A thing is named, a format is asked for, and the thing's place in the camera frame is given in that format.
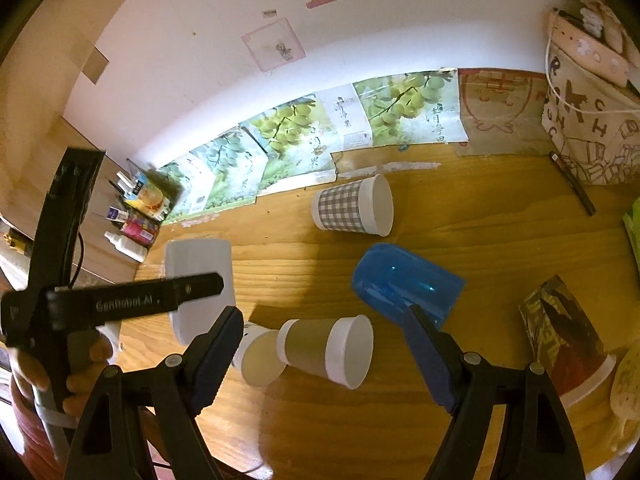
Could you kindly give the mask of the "person's left hand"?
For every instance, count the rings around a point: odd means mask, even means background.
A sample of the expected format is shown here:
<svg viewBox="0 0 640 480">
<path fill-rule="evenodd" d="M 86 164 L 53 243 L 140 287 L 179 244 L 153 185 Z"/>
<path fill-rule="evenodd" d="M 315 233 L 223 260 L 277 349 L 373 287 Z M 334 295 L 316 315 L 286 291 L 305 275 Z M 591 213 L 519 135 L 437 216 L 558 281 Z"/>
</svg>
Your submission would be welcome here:
<svg viewBox="0 0 640 480">
<path fill-rule="evenodd" d="M 32 388 L 46 392 L 50 386 L 48 374 L 42 364 L 29 353 L 15 348 L 8 349 L 12 377 L 23 403 L 32 411 L 34 393 Z M 70 395 L 63 401 L 63 411 L 73 418 L 80 419 L 96 381 L 113 356 L 113 346 L 105 335 L 100 335 L 89 350 L 90 363 L 83 370 L 73 373 L 66 379 L 66 388 Z"/>
</svg>

